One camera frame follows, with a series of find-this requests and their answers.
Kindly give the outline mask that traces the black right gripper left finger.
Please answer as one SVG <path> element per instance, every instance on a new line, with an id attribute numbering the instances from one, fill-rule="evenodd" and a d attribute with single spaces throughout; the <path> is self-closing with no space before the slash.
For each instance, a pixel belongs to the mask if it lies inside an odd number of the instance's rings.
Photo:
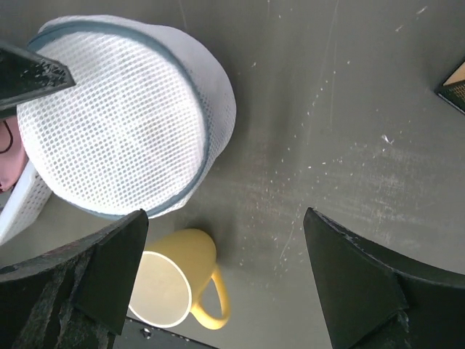
<path id="1" fill-rule="evenodd" d="M 137 210 L 1 269 L 2 348 L 111 348 L 122 333 L 148 231 Z"/>

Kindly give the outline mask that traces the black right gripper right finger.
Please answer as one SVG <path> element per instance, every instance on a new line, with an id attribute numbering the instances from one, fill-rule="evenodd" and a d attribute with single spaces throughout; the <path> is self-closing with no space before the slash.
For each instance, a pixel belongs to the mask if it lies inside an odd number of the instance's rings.
<path id="1" fill-rule="evenodd" d="M 363 238 L 313 208 L 303 226 L 333 348 L 464 347 L 464 275 Z"/>

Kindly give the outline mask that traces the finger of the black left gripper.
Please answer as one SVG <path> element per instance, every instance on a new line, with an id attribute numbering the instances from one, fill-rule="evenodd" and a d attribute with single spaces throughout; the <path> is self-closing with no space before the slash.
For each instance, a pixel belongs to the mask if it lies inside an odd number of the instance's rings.
<path id="1" fill-rule="evenodd" d="M 62 63 L 13 44 L 1 44 L 1 117 L 16 114 L 19 104 L 76 85 Z"/>

